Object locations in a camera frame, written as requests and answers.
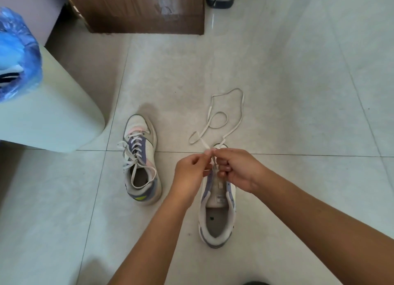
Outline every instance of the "wooden cabinet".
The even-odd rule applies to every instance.
[[[96,33],[204,33],[204,0],[70,0]]]

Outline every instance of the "sneaker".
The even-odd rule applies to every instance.
[[[156,132],[149,119],[139,114],[132,115],[127,120],[123,141],[118,146],[124,148],[127,193],[141,205],[153,204],[161,196],[161,183],[154,159],[156,144]]]
[[[227,148],[218,144],[214,148]],[[199,212],[201,239],[211,248],[222,247],[230,238],[235,223],[235,185],[218,178],[217,169],[203,179]]]

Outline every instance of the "tiled floor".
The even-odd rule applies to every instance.
[[[104,113],[80,151],[1,150],[0,276],[4,285],[105,285],[168,193],[212,94],[245,92],[228,137],[315,197],[394,238],[393,0],[235,0],[206,10],[204,36],[90,34],[58,26],[47,47]],[[229,123],[240,94],[215,99]],[[137,110],[158,133],[159,203],[136,206],[116,143]],[[221,249],[186,214],[167,284],[338,284],[251,195],[237,193],[234,234]]]

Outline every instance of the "hand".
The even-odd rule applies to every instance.
[[[212,151],[193,154],[182,158],[175,167],[174,181],[169,195],[177,201],[184,201],[189,208],[193,203],[203,177],[212,169]]]
[[[264,172],[268,171],[249,152],[242,149],[215,149],[213,154],[219,166],[218,177],[249,193],[255,193]]]

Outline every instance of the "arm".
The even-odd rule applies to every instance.
[[[394,240],[329,206],[240,149],[214,151],[218,173],[253,193],[343,284],[394,284]]]
[[[108,285],[164,284],[186,210],[208,174],[204,170],[212,168],[210,157],[193,154],[177,163],[169,194]]]

